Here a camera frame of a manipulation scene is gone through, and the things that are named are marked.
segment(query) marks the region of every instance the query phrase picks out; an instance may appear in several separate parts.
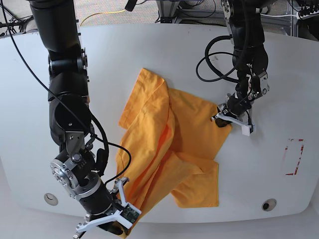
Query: yellow cable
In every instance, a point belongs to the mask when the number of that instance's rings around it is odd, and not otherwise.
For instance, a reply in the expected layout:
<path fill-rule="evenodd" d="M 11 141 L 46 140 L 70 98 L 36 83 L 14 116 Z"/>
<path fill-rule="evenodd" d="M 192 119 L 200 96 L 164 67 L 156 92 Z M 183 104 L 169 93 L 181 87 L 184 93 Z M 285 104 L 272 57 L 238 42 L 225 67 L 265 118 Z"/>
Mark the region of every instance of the yellow cable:
<path fill-rule="evenodd" d="M 92 15 L 89 15 L 88 17 L 86 17 L 80 24 L 80 26 L 82 26 L 82 24 L 84 23 L 84 21 L 86 19 L 88 19 L 89 17 L 92 17 L 94 15 L 99 15 L 99 14 L 112 14 L 112 13 L 120 13 L 120 12 L 124 12 L 126 10 L 121 10 L 121 11 L 106 11 L 106 12 L 98 12 L 98 13 L 95 13 L 95 14 L 92 14 Z"/>

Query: round hole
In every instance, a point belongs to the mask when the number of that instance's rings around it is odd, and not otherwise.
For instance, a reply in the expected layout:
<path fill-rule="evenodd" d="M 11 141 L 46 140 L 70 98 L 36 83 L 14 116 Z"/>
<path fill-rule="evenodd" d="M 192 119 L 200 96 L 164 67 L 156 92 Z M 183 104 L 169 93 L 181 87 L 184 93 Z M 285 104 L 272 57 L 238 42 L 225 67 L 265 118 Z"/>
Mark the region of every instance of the round hole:
<path fill-rule="evenodd" d="M 277 204 L 276 199 L 268 199 L 262 204 L 262 210 L 265 212 L 270 212 L 271 210 L 275 208 L 276 204 Z"/>
<path fill-rule="evenodd" d="M 56 206 L 59 203 L 58 199 L 51 193 L 44 194 L 44 200 L 51 206 Z"/>

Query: floor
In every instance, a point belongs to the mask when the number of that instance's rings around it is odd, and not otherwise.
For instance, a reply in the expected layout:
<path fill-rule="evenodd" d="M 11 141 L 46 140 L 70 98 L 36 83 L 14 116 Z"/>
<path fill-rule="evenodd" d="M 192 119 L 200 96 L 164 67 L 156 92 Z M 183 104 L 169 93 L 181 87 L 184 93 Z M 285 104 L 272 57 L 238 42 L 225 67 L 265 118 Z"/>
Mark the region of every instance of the floor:
<path fill-rule="evenodd" d="M 204 0 L 204 2 L 194 7 L 195 9 L 213 10 L 214 1 L 216 2 L 216 10 L 221 10 L 220 0 Z M 195 4 L 197 1 L 187 1 L 189 4 Z M 127 0 L 74 0 L 76 15 L 80 22 L 87 16 L 105 11 L 119 11 L 123 10 Z M 25 17 L 31 15 L 29 2 L 26 0 L 3 0 L 6 6 L 16 17 Z M 287 1 L 278 0 L 271 5 L 269 14 L 281 15 L 285 14 L 287 10 Z M 154 23 L 158 18 L 158 7 L 154 0 L 137 5 L 133 12 L 122 12 L 116 14 L 101 14 L 95 15 L 87 19 L 83 26 L 90 25 L 104 25 L 104 24 L 120 24 L 120 23 Z M 4 22 L 2 14 L 0 14 L 0 21 Z M 35 23 L 31 22 L 27 30 L 36 28 Z M 281 33 L 282 31 L 274 28 L 267 28 L 266 31 Z"/>

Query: metal frame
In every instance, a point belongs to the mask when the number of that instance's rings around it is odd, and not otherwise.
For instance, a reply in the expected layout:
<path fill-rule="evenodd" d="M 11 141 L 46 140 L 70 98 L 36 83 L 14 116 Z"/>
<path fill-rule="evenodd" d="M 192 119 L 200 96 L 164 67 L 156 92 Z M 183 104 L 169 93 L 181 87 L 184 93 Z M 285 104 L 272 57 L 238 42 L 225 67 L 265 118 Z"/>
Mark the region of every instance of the metal frame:
<path fill-rule="evenodd" d="M 199 9 L 179 9 L 178 14 L 175 14 L 177 7 L 181 0 L 169 1 L 169 0 L 157 0 L 159 7 L 159 15 L 161 23 L 180 23 L 182 20 L 218 20 L 224 21 L 224 12 L 199 10 Z M 292 6 L 287 2 L 287 14 L 296 14 Z M 287 35 L 298 37 L 298 20 L 293 17 L 269 17 L 261 16 L 262 24 L 264 26 L 274 26 L 277 28 L 284 29 Z"/>

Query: white table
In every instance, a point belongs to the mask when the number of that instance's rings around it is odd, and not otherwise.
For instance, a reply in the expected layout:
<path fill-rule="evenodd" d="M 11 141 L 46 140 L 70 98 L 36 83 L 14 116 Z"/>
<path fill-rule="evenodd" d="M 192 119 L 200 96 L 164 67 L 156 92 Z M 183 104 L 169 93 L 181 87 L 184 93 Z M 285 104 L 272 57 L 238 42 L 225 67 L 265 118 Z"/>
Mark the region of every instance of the white table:
<path fill-rule="evenodd" d="M 204 83 L 195 75 L 207 43 L 227 34 L 226 28 L 130 24 L 81 31 L 89 58 L 90 108 L 111 142 L 119 142 L 125 132 L 117 122 L 142 67 L 163 76 L 170 87 L 217 104 L 234 92 L 233 83 Z M 16 42 L 38 77 L 48 83 L 47 51 L 38 33 L 17 36 Z M 220 206 L 180 209 L 168 195 L 141 222 L 250 220 L 296 214 L 308 206 L 319 177 L 319 44 L 266 33 L 265 48 L 270 92 L 253 105 L 257 131 L 247 137 L 234 127 L 215 158 L 220 164 Z M 214 49 L 233 51 L 230 41 L 217 43 Z M 47 92 L 23 65 L 9 38 L 0 40 L 0 52 L 0 157 L 14 197 L 30 208 L 83 216 L 81 205 L 68 197 L 50 172 L 58 146 L 50 136 Z M 232 67 L 231 57 L 217 56 L 214 64 L 226 72 Z M 199 70 L 204 77 L 214 77 L 205 65 Z M 289 138 L 305 141 L 289 143 L 284 157 Z M 297 175 L 286 175 L 293 173 L 303 143 Z M 111 148 L 104 180 L 115 175 L 115 152 Z M 59 204 L 48 205 L 45 193 L 54 194 Z M 270 198 L 277 206 L 264 212 L 262 204 Z"/>

